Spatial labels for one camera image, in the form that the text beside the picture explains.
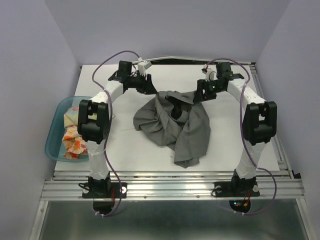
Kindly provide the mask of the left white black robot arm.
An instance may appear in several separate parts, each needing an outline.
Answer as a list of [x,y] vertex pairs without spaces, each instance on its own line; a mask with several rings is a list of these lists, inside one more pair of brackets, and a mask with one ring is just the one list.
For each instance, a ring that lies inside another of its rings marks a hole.
[[90,167],[88,181],[79,184],[83,198],[108,198],[113,193],[105,157],[113,102],[128,89],[136,89],[144,95],[156,94],[152,77],[147,73],[151,65],[150,61],[139,58],[136,72],[132,73],[133,63],[120,61],[117,71],[109,77],[102,90],[89,100],[80,101],[77,132],[85,142]]

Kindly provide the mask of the grey pleated skirt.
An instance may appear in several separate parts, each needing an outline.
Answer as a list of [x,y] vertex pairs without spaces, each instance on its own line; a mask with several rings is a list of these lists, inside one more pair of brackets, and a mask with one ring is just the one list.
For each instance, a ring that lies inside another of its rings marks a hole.
[[137,131],[159,147],[174,152],[174,164],[193,167],[207,154],[210,118],[201,102],[194,102],[195,92],[159,91],[133,117]]

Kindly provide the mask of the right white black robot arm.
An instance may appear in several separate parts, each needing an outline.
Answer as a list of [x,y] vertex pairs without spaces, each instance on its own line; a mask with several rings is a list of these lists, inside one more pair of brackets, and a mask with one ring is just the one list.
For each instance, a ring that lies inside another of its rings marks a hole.
[[249,87],[251,78],[234,73],[230,62],[219,62],[216,69],[205,64],[204,79],[197,81],[193,101],[214,100],[218,93],[227,92],[239,102],[240,135],[243,151],[230,181],[216,181],[216,197],[259,196],[258,163],[262,151],[277,132],[277,104],[260,97]]

